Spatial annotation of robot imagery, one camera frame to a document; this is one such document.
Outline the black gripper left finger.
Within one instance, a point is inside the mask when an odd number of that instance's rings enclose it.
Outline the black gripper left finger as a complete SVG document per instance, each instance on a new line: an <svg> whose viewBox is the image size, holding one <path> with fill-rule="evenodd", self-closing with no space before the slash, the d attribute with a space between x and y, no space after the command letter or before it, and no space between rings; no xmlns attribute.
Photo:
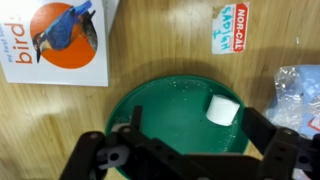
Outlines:
<svg viewBox="0 0 320 180"><path fill-rule="evenodd" d="M134 109L133 109L131 125L137 130L139 130L140 126L141 126L142 111L143 111L143 107L142 106L135 106Z"/></svg>

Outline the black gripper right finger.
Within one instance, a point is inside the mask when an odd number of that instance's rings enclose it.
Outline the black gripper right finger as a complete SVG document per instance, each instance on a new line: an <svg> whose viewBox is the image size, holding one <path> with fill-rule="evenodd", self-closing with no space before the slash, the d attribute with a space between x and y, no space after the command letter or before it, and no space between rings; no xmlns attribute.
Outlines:
<svg viewBox="0 0 320 180"><path fill-rule="evenodd" d="M277 130L267 118L252 107L244 109L241 128L261 154L266 151Z"/></svg>

